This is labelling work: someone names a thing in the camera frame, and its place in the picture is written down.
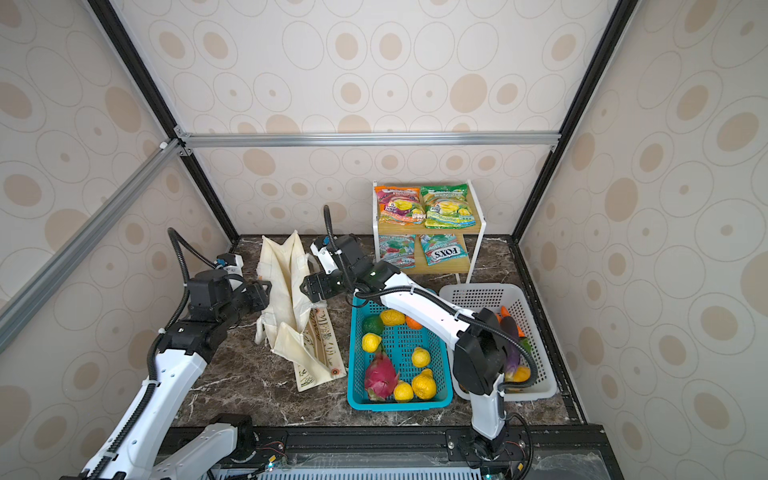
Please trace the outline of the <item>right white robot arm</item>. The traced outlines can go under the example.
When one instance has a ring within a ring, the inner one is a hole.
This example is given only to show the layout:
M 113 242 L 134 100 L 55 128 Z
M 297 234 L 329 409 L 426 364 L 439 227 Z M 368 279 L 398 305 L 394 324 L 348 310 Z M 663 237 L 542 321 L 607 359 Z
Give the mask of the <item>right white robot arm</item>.
M 511 338 L 492 311 L 473 312 L 441 299 L 398 267 L 366 255 L 351 235 L 317 238 L 310 250 L 322 271 L 305 277 L 302 293 L 313 301 L 349 294 L 403 313 L 430 330 L 452 351 L 453 377 L 470 394 L 473 430 L 489 442 L 502 439 L 506 420 L 500 385 Z

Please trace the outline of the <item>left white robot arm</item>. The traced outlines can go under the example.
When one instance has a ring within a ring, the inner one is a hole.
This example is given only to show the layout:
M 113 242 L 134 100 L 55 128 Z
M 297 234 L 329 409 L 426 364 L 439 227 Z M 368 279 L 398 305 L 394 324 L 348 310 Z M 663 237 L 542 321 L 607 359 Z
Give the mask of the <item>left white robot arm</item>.
M 151 343 L 148 376 L 117 427 L 79 473 L 81 479 L 201 479 L 220 460 L 255 452 L 252 423 L 224 414 L 164 460 L 157 455 L 197 379 L 231 327 L 269 305 L 272 285 L 218 267 L 188 278 L 180 307 Z

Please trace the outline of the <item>orange pink snack bag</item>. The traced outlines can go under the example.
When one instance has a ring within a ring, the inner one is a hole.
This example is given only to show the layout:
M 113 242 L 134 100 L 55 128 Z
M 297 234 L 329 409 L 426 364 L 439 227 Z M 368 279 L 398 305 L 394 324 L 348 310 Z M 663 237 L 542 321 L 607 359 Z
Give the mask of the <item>orange pink snack bag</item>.
M 374 192 L 380 222 L 411 225 L 422 224 L 426 219 L 419 188 L 377 186 Z

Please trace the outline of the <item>pink dragon fruit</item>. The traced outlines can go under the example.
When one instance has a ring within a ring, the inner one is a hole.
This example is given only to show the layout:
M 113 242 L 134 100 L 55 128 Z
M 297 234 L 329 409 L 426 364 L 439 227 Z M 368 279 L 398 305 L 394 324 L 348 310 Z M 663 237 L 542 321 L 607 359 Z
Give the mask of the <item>pink dragon fruit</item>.
M 371 401 L 383 402 L 390 397 L 399 382 L 399 374 L 391 359 L 377 352 L 364 376 L 364 389 Z

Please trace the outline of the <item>large yellow citrus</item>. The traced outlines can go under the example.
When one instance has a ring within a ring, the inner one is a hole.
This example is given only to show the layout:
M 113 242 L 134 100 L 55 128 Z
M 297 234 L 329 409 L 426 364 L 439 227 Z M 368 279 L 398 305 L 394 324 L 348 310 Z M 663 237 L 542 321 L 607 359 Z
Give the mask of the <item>large yellow citrus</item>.
M 437 394 L 437 384 L 431 369 L 424 369 L 411 381 L 414 395 L 420 400 L 432 400 Z

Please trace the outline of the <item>floral cream grocery tote bag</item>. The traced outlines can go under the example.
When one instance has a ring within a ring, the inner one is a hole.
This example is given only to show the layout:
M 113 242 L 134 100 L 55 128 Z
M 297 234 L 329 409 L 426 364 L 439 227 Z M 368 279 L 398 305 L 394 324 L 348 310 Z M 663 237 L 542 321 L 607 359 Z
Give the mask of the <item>floral cream grocery tote bag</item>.
M 327 303 L 300 291 L 305 277 L 318 271 L 297 232 L 282 243 L 262 238 L 257 276 L 272 288 L 254 341 L 266 341 L 273 354 L 292 363 L 300 392 L 347 375 Z

